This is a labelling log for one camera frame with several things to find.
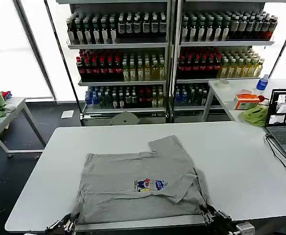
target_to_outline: laptop screen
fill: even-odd
[[[265,125],[286,126],[286,89],[272,91]]]

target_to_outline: white table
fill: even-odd
[[[218,81],[210,80],[208,82],[210,91],[207,97],[205,110],[203,112],[203,120],[206,121],[208,113],[211,107],[213,96],[217,98],[222,108],[225,110],[227,115],[232,121],[245,122],[240,118],[240,114],[244,110],[235,110],[234,97],[236,94],[240,94],[242,89],[253,91],[258,83],[258,79],[229,79],[229,85],[225,88],[218,87]],[[273,89],[285,89],[286,79],[271,79],[267,88],[264,91],[266,98],[271,98]]]
[[[46,142],[42,138],[41,134],[39,133],[37,129],[37,123],[33,119],[33,116],[31,115],[30,110],[28,109],[26,103],[25,103],[24,97],[12,97],[10,99],[7,99],[7,104],[12,104],[16,107],[16,109],[10,113],[7,113],[4,117],[0,117],[0,133],[3,132],[3,130],[6,128],[6,126],[17,117],[19,112],[23,112],[26,120],[32,127],[34,133],[42,143],[42,145],[45,147]],[[0,140],[0,148],[2,148],[9,157],[11,157],[15,153],[36,153],[36,152],[42,152],[43,150],[9,150],[4,143]]]
[[[148,141],[168,135],[179,138],[195,165],[204,172],[216,209],[234,220],[286,216],[286,195],[262,157],[272,159],[273,155],[263,141],[250,141],[253,130],[247,124],[232,121],[57,128],[5,229],[40,232],[70,212],[87,153],[149,151]],[[77,231],[202,223],[198,216],[177,216],[78,226]]]

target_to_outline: black wire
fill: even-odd
[[[286,159],[285,155],[278,149],[278,147],[275,146],[275,144],[273,144],[273,142],[269,139],[269,136],[268,134],[265,135],[265,140],[267,141],[267,143],[269,144],[271,150],[272,150],[272,153],[273,155],[282,163],[282,165],[286,168],[286,165],[283,163],[283,161],[276,155],[276,153],[274,152],[271,144],[274,146],[275,149],[277,149],[281,154],[282,156]]]

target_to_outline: orange box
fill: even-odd
[[[256,94],[237,94],[234,101],[237,102],[235,109],[238,110],[250,109],[260,102]]]

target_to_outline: gray t-shirt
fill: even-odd
[[[178,138],[149,146],[151,152],[87,155],[73,211],[79,224],[200,214],[205,178]]]

